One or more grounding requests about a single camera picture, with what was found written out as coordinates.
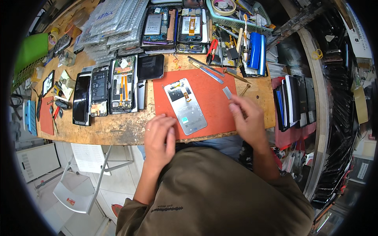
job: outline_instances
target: smartphone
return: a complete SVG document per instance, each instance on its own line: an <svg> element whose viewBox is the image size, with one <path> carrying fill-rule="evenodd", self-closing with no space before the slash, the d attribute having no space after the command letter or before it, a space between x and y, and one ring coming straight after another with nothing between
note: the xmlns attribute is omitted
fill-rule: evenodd
<svg viewBox="0 0 378 236"><path fill-rule="evenodd" d="M184 134L190 135L208 125L186 78L165 86L164 90Z"/></svg>
<svg viewBox="0 0 378 236"><path fill-rule="evenodd" d="M129 113L135 107L134 83L136 56L116 58L112 62L109 111L111 114Z"/></svg>
<svg viewBox="0 0 378 236"><path fill-rule="evenodd" d="M108 74L109 66L94 68L91 78L91 116L107 116L108 115Z"/></svg>
<svg viewBox="0 0 378 236"><path fill-rule="evenodd" d="M89 114L89 84L92 72L78 73L73 94L72 123L90 126Z"/></svg>
<svg viewBox="0 0 378 236"><path fill-rule="evenodd" d="M160 79L164 75L164 55L138 58L138 80Z"/></svg>

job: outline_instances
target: small orange mat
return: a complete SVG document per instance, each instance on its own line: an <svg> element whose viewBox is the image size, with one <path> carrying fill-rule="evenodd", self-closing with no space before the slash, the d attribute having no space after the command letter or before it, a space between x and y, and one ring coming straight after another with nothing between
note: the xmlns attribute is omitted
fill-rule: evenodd
<svg viewBox="0 0 378 236"><path fill-rule="evenodd" d="M224 81L222 85L200 69L169 71L164 74L162 79L153 80L153 94L157 115L165 113L167 116L177 119L164 91L164 87L182 78L186 78L208 123L207 127L187 136L177 121L174 126L176 139L209 136L236 130L234 119L228 108L228 99L222 90L227 86L232 94L236 94L235 79L228 74L225 74L225 77L221 77L220 75L217 75L217 77Z"/></svg>

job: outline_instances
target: plastic basket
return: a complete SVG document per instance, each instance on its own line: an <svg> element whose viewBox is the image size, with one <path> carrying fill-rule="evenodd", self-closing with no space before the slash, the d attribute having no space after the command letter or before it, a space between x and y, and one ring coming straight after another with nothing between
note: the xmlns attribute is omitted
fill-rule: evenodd
<svg viewBox="0 0 378 236"><path fill-rule="evenodd" d="M221 16L221 15L216 15L211 7L211 0L206 0L206 4L208 6L208 9L209 9L209 12L210 12L210 15L211 15L211 18L213 20L213 23L219 23L220 25L223 25L223 26L232 26L232 27L236 27L236 28L243 28L244 29L244 26L245 26L245 22L242 21L242 20L237 20L237 19L233 19L233 18L229 18L229 17L225 17L225 16ZM258 2L255 2L253 4L253 7L254 8L258 8L259 9L259 14L264 17L266 19L266 22L268 25L271 24L271 21L268 17L268 14L266 13L266 11L264 10L264 8L262 7L262 5ZM256 26L255 23L247 23L247 29L249 32L255 32L257 28L257 32L261 30L261 28L263 29L263 31L268 31L268 32L272 32L273 29L270 29L270 28L267 28L267 27L261 27L261 26Z"/></svg>

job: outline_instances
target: white cabinet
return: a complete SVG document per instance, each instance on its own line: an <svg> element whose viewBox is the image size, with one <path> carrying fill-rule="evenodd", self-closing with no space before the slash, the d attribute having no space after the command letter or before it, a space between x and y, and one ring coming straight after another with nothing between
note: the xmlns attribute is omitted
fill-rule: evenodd
<svg viewBox="0 0 378 236"><path fill-rule="evenodd" d="M54 143L18 151L16 154L26 183L60 167Z"/></svg>

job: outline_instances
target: wire cutters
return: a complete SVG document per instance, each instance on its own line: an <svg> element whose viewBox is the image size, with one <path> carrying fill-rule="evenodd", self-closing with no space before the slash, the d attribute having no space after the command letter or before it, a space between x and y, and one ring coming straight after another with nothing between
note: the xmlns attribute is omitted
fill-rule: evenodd
<svg viewBox="0 0 378 236"><path fill-rule="evenodd" d="M211 42L210 48L208 50L208 53L206 54L206 62L207 64L210 64L212 60L214 60L215 52L218 48L218 40L214 39Z"/></svg>

